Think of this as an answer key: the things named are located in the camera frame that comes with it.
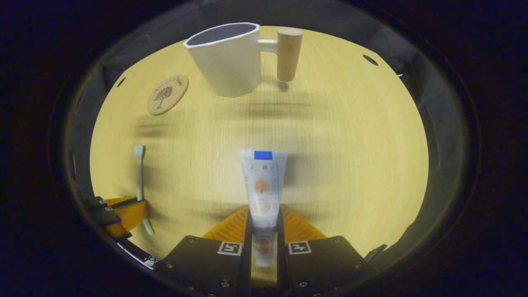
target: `tree design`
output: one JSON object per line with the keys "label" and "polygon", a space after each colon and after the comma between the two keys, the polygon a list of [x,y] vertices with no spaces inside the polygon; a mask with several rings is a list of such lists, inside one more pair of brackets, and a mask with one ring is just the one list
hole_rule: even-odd
{"label": "tree design", "polygon": [[162,108],[162,103],[165,98],[168,98],[172,94],[172,86],[165,87],[161,89],[158,94],[156,94],[156,98],[154,101],[159,100],[159,105],[156,107],[156,109]]}

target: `white mug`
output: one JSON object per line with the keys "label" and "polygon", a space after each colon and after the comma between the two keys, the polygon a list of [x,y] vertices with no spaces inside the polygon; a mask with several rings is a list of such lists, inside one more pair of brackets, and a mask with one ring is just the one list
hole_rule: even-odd
{"label": "white mug", "polygon": [[183,45],[213,90],[220,96],[247,94],[260,83],[259,51],[277,54],[277,77],[291,81],[295,77],[303,33],[280,29],[278,40],[260,39],[260,26],[232,23],[202,31]]}

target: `hole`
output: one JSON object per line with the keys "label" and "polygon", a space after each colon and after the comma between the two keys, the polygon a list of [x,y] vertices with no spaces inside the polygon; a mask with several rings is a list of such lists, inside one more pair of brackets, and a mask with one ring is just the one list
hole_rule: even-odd
{"label": "hole", "polygon": [[378,63],[376,63],[376,61],[374,61],[374,59],[372,59],[372,58],[369,57],[368,55],[364,54],[363,57],[364,57],[368,62],[371,62],[372,64],[378,66]]}
{"label": "hole", "polygon": [[70,177],[75,180],[76,176],[75,176],[75,172],[76,172],[76,169],[75,169],[75,157],[73,156],[73,150],[70,148],[68,149],[68,164],[69,164],[69,171],[70,171]]}
{"label": "hole", "polygon": [[121,84],[123,83],[123,81],[125,81],[126,77],[123,77],[123,79],[117,84],[117,87],[116,88],[119,88],[119,86],[121,86]]}

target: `orange fruit graphic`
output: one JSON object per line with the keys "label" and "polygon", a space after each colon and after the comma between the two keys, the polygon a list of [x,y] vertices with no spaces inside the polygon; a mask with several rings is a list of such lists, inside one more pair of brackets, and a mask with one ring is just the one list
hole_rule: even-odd
{"label": "orange fruit graphic", "polygon": [[271,251],[270,242],[265,239],[262,239],[262,241],[260,242],[259,252],[261,254],[269,254],[270,251]]}
{"label": "orange fruit graphic", "polygon": [[253,188],[255,189],[256,193],[264,194],[269,190],[268,181],[263,178],[260,178],[255,181],[255,183],[253,184]]}
{"label": "orange fruit graphic", "polygon": [[253,204],[253,208],[258,215],[263,216],[271,210],[271,204],[269,201],[257,199],[256,203]]}

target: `toothbrush bristles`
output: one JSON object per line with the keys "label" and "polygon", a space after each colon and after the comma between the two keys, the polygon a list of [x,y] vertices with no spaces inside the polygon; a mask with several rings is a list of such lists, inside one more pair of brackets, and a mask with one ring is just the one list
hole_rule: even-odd
{"label": "toothbrush bristles", "polygon": [[136,145],[134,147],[134,157],[142,157],[145,152],[145,146],[143,145]]}

